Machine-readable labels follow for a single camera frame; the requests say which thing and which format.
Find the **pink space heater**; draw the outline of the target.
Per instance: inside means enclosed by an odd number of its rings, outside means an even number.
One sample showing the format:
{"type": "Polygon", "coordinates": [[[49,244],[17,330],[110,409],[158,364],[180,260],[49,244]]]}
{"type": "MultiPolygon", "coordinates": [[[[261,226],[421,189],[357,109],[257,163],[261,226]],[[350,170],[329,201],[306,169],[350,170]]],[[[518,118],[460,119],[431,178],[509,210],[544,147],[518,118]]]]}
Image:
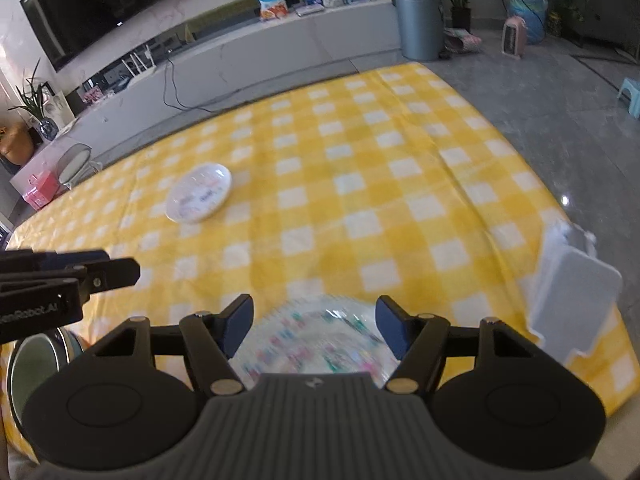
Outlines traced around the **pink space heater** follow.
{"type": "Polygon", "coordinates": [[[503,24],[501,52],[510,58],[521,58],[526,47],[526,23],[520,16],[511,16],[503,24]]]}

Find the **grey blue trash bin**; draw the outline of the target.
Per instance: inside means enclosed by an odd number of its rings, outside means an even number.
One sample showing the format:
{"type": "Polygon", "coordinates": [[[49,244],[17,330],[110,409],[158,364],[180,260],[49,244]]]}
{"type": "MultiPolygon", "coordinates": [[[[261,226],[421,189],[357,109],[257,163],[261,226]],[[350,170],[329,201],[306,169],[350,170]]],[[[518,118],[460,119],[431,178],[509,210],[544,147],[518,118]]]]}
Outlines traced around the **grey blue trash bin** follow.
{"type": "Polygon", "coordinates": [[[405,58],[432,62],[444,50],[442,0],[393,0],[405,58]]]}

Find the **white tv cabinet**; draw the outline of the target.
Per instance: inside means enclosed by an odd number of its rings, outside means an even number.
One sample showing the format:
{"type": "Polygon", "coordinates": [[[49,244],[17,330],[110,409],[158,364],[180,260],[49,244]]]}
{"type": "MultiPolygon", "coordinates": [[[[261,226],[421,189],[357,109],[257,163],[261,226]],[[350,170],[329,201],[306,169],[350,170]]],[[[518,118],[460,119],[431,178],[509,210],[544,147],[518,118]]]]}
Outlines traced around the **white tv cabinet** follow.
{"type": "Polygon", "coordinates": [[[82,112],[10,181],[24,194],[28,179],[72,145],[100,156],[178,115],[201,113],[218,99],[283,76],[326,68],[400,46],[397,11],[390,0],[341,6],[301,18],[258,22],[204,40],[171,55],[155,73],[82,112]]]}

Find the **small white sticker plate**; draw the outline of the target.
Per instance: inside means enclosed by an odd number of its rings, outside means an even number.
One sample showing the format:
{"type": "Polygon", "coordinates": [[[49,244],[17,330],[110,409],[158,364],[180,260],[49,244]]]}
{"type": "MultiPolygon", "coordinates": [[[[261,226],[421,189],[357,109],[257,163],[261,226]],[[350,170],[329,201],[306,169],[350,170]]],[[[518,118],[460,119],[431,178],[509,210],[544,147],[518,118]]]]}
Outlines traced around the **small white sticker plate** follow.
{"type": "Polygon", "coordinates": [[[171,185],[166,217],[175,223],[198,223],[224,206],[231,189],[232,174],[221,164],[208,162],[191,169],[171,185]]]}

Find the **stacked metal and green bowls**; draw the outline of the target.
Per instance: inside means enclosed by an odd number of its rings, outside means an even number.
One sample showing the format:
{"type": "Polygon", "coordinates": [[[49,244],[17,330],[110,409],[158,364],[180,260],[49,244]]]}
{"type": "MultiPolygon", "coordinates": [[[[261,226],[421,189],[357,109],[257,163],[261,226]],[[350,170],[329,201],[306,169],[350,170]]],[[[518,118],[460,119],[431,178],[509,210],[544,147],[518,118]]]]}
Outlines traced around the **stacked metal and green bowls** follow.
{"type": "Polygon", "coordinates": [[[88,348],[81,336],[64,327],[17,341],[10,355],[8,396],[11,413],[21,434],[24,408],[32,394],[52,375],[88,348]]]}

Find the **light blue plastic stool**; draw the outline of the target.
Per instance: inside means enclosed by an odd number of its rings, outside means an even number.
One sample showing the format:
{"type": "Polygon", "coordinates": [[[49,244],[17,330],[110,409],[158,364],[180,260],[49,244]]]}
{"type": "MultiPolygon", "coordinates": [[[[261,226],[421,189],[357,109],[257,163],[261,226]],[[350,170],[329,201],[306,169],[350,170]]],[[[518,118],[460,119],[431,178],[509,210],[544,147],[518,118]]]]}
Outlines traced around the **light blue plastic stool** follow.
{"type": "Polygon", "coordinates": [[[626,77],[620,85],[617,99],[626,96],[629,100],[628,114],[634,119],[640,118],[640,82],[626,77]]]}

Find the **small plant in vase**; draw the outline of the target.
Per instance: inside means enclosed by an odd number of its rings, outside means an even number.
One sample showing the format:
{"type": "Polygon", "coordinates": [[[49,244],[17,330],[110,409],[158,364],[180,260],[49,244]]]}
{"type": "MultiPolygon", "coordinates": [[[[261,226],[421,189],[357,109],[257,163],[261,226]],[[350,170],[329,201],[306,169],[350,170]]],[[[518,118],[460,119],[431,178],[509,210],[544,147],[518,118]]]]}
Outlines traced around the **small plant in vase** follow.
{"type": "Polygon", "coordinates": [[[32,74],[23,80],[21,87],[15,88],[21,103],[10,107],[10,110],[24,110],[34,120],[34,128],[43,140],[51,142],[58,135],[58,125],[46,114],[48,84],[37,81],[39,64],[36,63],[32,74]]]}

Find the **white wifi router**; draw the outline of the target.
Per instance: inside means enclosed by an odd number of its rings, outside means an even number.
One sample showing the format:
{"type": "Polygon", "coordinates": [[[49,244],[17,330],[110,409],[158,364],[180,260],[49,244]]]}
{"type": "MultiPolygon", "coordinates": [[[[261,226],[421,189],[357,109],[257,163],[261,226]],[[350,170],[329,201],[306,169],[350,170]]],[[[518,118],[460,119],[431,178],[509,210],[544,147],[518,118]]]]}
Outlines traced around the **white wifi router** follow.
{"type": "Polygon", "coordinates": [[[136,84],[142,79],[153,75],[156,71],[156,63],[148,44],[131,50],[120,59],[120,62],[126,67],[129,75],[128,84],[136,84]]]}

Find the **blue water jug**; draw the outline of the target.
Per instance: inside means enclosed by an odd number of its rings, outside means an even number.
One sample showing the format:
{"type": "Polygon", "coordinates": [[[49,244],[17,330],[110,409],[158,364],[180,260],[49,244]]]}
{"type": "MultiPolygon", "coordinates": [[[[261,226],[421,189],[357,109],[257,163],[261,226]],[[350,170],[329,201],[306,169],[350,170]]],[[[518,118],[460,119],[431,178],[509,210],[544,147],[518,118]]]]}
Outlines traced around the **blue water jug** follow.
{"type": "Polygon", "coordinates": [[[547,0],[506,0],[509,16],[519,16],[526,25],[527,43],[540,44],[546,36],[547,0]]]}

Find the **pink box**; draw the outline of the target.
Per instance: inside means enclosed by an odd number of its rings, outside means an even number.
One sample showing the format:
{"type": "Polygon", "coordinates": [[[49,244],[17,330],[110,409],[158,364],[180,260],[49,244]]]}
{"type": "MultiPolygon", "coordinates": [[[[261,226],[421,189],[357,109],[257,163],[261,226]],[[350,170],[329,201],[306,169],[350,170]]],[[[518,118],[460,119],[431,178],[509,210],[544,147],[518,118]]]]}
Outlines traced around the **pink box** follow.
{"type": "Polygon", "coordinates": [[[33,210],[38,211],[54,200],[59,188],[60,181],[56,174],[51,170],[44,170],[28,179],[26,192],[22,197],[33,210]]]}

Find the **large glass patterned plate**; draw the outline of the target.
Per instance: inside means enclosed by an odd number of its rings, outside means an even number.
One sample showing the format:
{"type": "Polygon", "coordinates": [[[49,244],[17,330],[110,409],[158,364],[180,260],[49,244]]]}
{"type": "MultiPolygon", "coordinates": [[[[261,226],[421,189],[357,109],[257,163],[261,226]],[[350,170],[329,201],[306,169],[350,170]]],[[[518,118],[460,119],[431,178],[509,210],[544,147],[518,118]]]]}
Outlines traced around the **large glass patterned plate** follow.
{"type": "Polygon", "coordinates": [[[230,364],[248,388],[265,373],[367,373],[382,386],[398,359],[376,327],[374,304],[324,295],[291,300],[256,321],[230,364]]]}

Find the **brown ceramic vase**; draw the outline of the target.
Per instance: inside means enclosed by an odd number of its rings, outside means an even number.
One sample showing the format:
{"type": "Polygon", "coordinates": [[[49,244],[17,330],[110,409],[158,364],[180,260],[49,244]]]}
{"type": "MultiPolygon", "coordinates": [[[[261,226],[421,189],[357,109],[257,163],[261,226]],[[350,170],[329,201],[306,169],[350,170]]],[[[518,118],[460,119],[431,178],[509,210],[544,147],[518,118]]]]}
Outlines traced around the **brown ceramic vase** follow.
{"type": "Polygon", "coordinates": [[[24,122],[1,128],[1,155],[16,166],[25,166],[35,153],[35,144],[24,122]]]}

